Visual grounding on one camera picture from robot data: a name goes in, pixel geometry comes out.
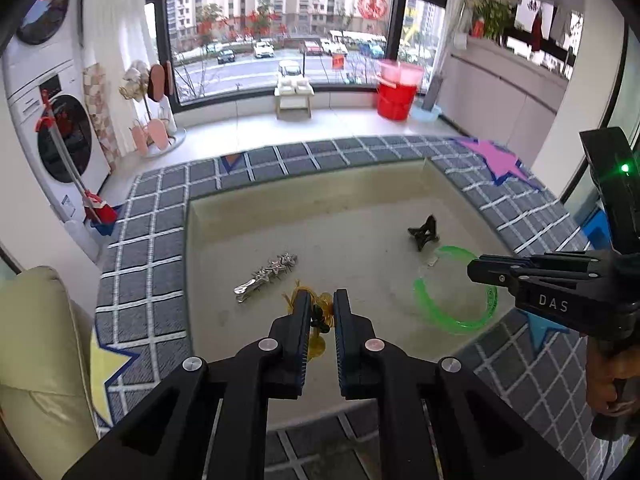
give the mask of white floor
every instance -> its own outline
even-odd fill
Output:
[[[392,135],[455,136],[457,131],[438,120],[423,123],[413,118],[389,121],[370,108],[315,110],[309,119],[304,113],[288,112],[281,120],[273,113],[240,117],[187,129],[181,146],[165,156],[145,159],[129,153],[107,179],[100,196],[111,205],[121,204],[136,176],[145,171],[191,160],[253,150],[272,144],[332,137]]]

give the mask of cable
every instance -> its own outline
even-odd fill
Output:
[[[611,457],[611,448],[613,447],[613,439],[609,440],[609,445],[607,446],[607,454],[604,456],[604,462],[602,463],[602,471],[600,472],[600,476],[598,480],[602,480],[604,476],[604,470],[607,468],[607,463],[609,463],[609,458]]]

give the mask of beige sofa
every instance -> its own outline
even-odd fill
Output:
[[[88,387],[90,330],[49,267],[0,286],[2,422],[43,480],[60,480],[97,441]],[[10,446],[7,439],[4,445]]]

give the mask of hanging clothes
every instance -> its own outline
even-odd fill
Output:
[[[540,44],[542,42],[542,8],[538,10],[536,17],[533,20],[531,35],[531,51],[538,52],[540,50]]]

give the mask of road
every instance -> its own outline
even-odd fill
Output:
[[[175,81],[182,102],[247,88],[275,86],[278,64],[284,59],[295,60],[302,69],[302,54],[297,50],[276,50],[273,58],[255,59],[251,54],[238,54],[236,61],[218,65],[216,58],[197,61],[176,68]],[[344,70],[331,68],[330,56],[308,56],[305,75],[311,83],[343,83],[347,73],[357,73],[363,83],[372,83],[377,72],[375,60],[357,52],[346,57]]]

